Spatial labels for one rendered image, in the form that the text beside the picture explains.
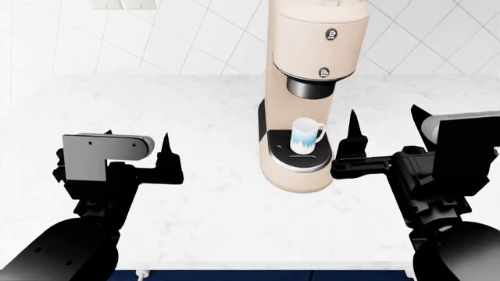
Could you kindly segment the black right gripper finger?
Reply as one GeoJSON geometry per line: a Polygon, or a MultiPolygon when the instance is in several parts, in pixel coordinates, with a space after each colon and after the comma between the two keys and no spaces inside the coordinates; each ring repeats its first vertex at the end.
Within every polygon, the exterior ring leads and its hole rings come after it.
{"type": "Polygon", "coordinates": [[[337,159],[365,158],[368,137],[362,134],[359,121],[354,110],[351,110],[348,135],[341,140],[337,149],[337,159]]]}
{"type": "Polygon", "coordinates": [[[426,112],[425,110],[421,109],[421,107],[418,107],[417,105],[412,105],[411,107],[411,114],[412,114],[412,119],[413,122],[415,123],[415,126],[418,130],[418,133],[421,137],[421,140],[423,141],[425,147],[434,147],[434,143],[428,140],[428,138],[424,135],[421,126],[423,124],[423,121],[427,119],[428,117],[432,116],[429,112],[426,112]]]}

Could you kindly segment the beige coffee machine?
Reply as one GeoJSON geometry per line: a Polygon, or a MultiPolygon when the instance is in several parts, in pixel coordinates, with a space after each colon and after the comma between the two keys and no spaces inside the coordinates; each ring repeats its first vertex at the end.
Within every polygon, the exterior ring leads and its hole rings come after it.
{"type": "Polygon", "coordinates": [[[326,126],[336,83],[357,68],[369,20],[368,0],[269,0],[259,160],[275,187],[309,194],[331,184],[327,133],[312,154],[295,154],[292,123],[306,117],[326,126]],[[337,39],[325,38],[329,28],[337,30],[337,39]],[[330,70],[330,79],[319,77],[322,67],[330,70]]]}

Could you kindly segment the white mug with blue pattern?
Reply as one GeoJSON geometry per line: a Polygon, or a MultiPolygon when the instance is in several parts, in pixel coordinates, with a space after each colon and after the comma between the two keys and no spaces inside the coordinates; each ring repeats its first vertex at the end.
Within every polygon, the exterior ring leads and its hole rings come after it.
{"type": "Polygon", "coordinates": [[[316,144],[326,134],[326,126],[314,119],[302,117],[292,123],[290,149],[299,155],[312,154],[316,144]]]}

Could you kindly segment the dark blue cabinet front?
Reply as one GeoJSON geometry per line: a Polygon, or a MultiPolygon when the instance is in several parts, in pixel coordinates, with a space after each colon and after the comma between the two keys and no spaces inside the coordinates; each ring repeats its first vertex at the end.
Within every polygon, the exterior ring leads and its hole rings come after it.
{"type": "Polygon", "coordinates": [[[154,270],[115,271],[108,281],[415,281],[400,270],[154,270]]]}

